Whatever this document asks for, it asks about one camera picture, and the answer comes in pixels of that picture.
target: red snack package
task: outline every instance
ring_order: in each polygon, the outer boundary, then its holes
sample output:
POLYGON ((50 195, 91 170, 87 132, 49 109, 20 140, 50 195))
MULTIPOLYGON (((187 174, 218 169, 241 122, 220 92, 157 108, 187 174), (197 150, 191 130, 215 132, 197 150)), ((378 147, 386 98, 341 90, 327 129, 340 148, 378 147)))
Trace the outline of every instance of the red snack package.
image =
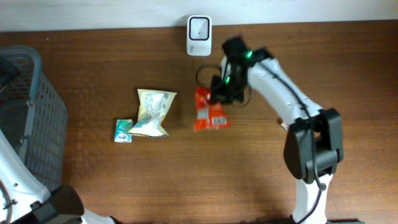
POLYGON ((226 119, 221 103, 210 104, 210 93, 209 89, 200 86, 195 91, 198 118, 193 127, 194 130, 229 127, 229 121, 226 119))

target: wooden table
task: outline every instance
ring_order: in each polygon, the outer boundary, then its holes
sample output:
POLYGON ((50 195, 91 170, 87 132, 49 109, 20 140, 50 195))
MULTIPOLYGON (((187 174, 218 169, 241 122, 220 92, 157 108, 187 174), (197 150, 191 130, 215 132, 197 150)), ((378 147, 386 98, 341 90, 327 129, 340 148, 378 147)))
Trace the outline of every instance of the wooden table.
POLYGON ((186 53, 184 28, 0 34, 36 48, 68 109, 63 182, 86 208, 125 223, 238 223, 288 217, 295 179, 286 132, 255 93, 226 106, 232 127, 193 131, 195 70, 219 64, 242 33, 267 46, 311 99, 343 117, 345 159, 328 192, 329 219, 398 219, 398 21, 218 26, 209 57, 186 53), (113 142, 116 119, 136 118, 137 88, 176 91, 167 138, 113 142))

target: gray plastic basket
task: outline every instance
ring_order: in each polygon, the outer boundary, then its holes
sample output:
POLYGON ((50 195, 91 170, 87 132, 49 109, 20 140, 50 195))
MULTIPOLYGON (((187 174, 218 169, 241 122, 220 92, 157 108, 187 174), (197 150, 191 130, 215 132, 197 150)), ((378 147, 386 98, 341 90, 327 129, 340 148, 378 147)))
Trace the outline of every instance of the gray plastic basket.
POLYGON ((0 92, 0 129, 30 172, 53 191, 61 183, 67 109, 36 50, 0 47, 0 57, 21 71, 0 92))

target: crumpled white packet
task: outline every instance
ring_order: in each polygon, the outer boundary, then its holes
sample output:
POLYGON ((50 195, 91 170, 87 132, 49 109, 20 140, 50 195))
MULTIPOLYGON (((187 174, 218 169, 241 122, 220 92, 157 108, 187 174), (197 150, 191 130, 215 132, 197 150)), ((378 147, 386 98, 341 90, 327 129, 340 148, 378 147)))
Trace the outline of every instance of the crumpled white packet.
POLYGON ((128 133, 147 137, 168 136, 161 124, 176 94, 170 91, 139 89, 138 121, 128 133))

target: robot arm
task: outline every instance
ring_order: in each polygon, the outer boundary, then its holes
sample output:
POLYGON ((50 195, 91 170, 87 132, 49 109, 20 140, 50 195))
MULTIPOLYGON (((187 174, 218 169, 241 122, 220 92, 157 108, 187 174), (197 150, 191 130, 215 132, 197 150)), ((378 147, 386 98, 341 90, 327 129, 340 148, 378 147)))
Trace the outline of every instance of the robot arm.
POLYGON ((68 185, 54 192, 42 185, 21 162, 0 130, 0 223, 115 224, 116 219, 85 210, 68 185))
POLYGON ((284 159, 297 179, 293 221, 326 223, 326 192, 337 163, 343 159, 340 115, 305 96, 266 49, 249 50, 237 37, 227 40, 223 50, 221 78, 213 77, 211 83, 213 102, 242 103, 247 86, 269 102, 289 126, 284 159))

